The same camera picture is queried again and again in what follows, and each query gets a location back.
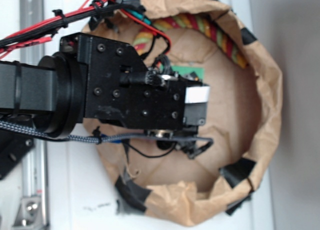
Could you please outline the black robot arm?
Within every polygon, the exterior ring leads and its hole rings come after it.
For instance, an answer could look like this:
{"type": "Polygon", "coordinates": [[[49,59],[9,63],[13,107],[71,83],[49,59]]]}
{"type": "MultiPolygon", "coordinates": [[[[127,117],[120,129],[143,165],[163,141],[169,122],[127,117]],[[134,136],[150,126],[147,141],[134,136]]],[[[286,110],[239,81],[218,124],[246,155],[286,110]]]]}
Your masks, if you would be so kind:
{"type": "Polygon", "coordinates": [[[155,140],[190,159],[209,147],[210,88],[195,73],[182,75],[167,59],[146,66],[128,43],[85,33],[63,37],[38,65],[0,64],[0,127],[49,141],[117,143],[155,140]]]}

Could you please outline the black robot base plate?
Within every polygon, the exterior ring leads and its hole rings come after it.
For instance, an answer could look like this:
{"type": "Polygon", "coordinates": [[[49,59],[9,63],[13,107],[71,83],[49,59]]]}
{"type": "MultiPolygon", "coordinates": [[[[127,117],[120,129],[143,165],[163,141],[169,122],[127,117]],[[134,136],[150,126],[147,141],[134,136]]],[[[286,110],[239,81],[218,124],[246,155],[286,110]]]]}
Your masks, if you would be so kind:
{"type": "Polygon", "coordinates": [[[0,180],[4,180],[20,163],[23,157],[34,147],[32,137],[0,132],[0,180]]]}

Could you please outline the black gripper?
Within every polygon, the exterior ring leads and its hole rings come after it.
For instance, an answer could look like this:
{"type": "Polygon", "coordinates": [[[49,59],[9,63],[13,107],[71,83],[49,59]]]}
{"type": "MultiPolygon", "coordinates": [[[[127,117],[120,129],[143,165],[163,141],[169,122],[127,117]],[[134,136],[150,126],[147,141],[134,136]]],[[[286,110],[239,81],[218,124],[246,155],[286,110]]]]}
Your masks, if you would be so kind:
{"type": "Polygon", "coordinates": [[[82,77],[81,119],[142,130],[160,149],[174,146],[189,158],[210,147],[198,135],[210,87],[195,72],[173,71],[167,59],[163,70],[146,66],[130,44],[81,32],[62,37],[59,51],[82,77]]]}

